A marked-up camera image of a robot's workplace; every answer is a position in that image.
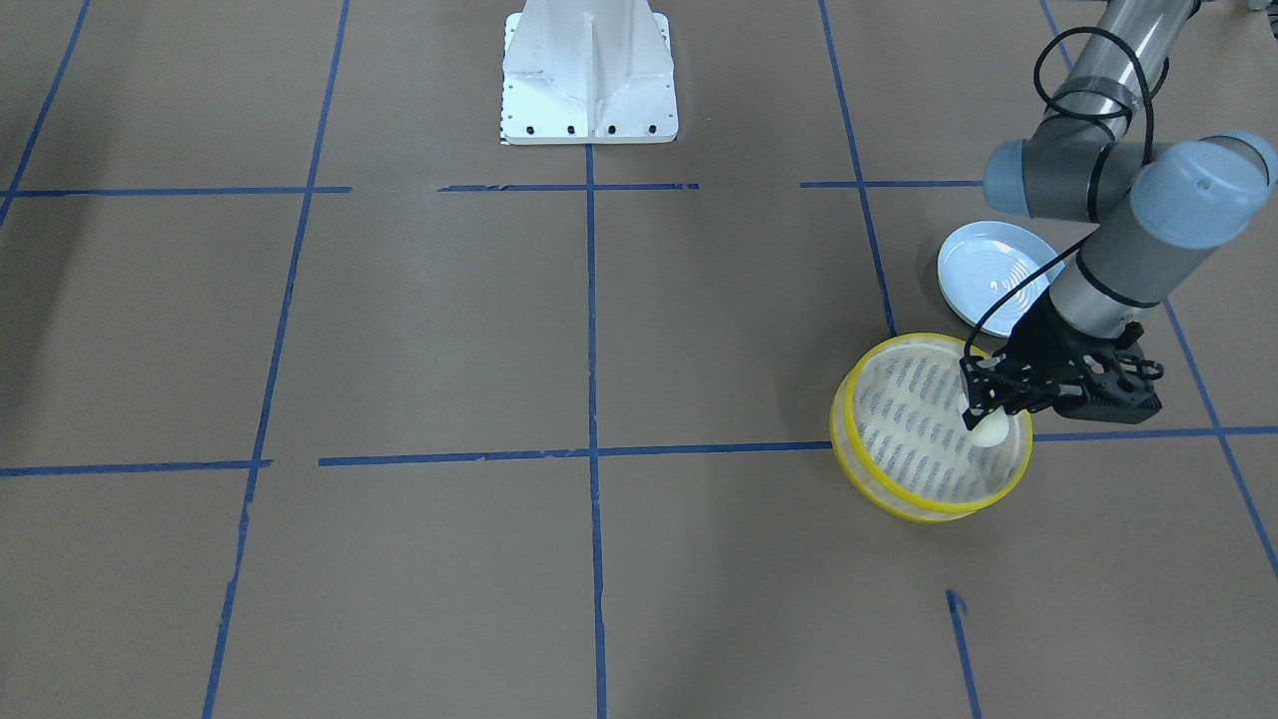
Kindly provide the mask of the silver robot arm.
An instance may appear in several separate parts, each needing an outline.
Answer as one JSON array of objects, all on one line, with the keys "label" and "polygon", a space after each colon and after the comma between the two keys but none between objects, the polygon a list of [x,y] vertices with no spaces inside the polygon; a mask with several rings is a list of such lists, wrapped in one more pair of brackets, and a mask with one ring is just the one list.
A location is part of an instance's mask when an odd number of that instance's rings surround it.
[{"label": "silver robot arm", "polygon": [[1275,188],[1275,149],[1245,132],[1158,143],[1153,101],[1169,46],[1196,1],[1111,1],[1068,77],[1036,86],[1034,135],[996,147],[987,206],[1024,218],[1088,222],[1062,272],[990,359],[964,351],[964,427],[1003,412],[1137,424],[1162,409],[1162,364],[1137,341],[1143,318],[1220,246]]}]

